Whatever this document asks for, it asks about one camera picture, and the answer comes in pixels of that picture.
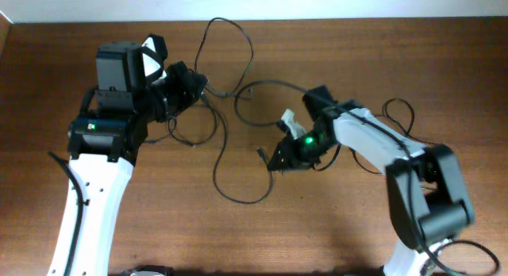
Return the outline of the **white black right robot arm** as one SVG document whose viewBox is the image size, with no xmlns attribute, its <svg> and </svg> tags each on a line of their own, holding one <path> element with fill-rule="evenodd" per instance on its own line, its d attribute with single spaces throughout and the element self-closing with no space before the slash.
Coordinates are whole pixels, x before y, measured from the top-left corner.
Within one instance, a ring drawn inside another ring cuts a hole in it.
<svg viewBox="0 0 508 276">
<path fill-rule="evenodd" d="M 423 275 L 442 267 L 440 250 L 475 221 L 458 159 L 444 144 L 427 146 L 380 122 L 350 100 L 335 101 L 326 86 L 305 91 L 302 101 L 314 123 L 306 131 L 288 109 L 278 126 L 269 171 L 303 171 L 319 164 L 333 146 L 362 155 L 387 180 L 390 219 L 398 237 L 384 275 Z"/>
</svg>

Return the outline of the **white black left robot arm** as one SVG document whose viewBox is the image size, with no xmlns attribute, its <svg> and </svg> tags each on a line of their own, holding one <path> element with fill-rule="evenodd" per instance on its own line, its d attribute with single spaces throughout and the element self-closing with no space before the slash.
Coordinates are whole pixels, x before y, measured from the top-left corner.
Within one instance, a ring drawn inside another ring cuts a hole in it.
<svg viewBox="0 0 508 276">
<path fill-rule="evenodd" d="M 121 200 L 148 125 L 175 121 L 208 84 L 184 62 L 164 66 L 164 38 L 115 41 L 95 56 L 97 86 L 68 130 L 68 159 L 52 158 L 68 178 L 50 275 L 106 275 Z"/>
</svg>

